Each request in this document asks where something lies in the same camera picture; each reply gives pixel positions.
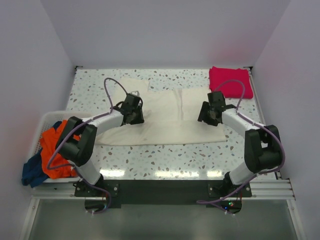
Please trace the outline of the cream white t-shirt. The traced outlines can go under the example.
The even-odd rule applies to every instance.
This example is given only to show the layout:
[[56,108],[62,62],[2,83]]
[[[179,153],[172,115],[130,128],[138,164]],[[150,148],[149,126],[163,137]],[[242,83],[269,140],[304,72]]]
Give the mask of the cream white t-shirt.
[[202,103],[209,89],[176,88],[150,91],[147,80],[122,78],[111,95],[117,104],[124,100],[124,90],[138,91],[143,100],[144,123],[112,128],[96,137],[96,144],[107,146],[182,145],[225,142],[222,125],[199,122]]

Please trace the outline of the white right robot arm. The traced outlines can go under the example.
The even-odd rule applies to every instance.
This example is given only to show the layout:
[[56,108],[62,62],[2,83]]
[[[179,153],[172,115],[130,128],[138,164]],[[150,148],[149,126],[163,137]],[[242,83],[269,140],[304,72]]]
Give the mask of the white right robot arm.
[[279,168],[285,160],[284,148],[276,126],[265,126],[245,116],[238,105],[226,104],[220,91],[208,93],[207,97],[198,121],[215,127],[227,125],[244,138],[244,162],[225,174],[221,186],[227,196],[233,197],[241,190],[241,185],[258,174]]

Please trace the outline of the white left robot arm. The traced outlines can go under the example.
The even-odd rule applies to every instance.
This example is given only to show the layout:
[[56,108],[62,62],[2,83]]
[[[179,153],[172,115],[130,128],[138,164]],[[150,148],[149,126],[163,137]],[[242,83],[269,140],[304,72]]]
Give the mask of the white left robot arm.
[[142,108],[140,93],[133,91],[113,106],[111,112],[83,119],[72,116],[67,120],[55,150],[87,182],[85,189],[92,196],[99,196],[104,190],[103,177],[92,160],[96,137],[123,125],[144,123]]

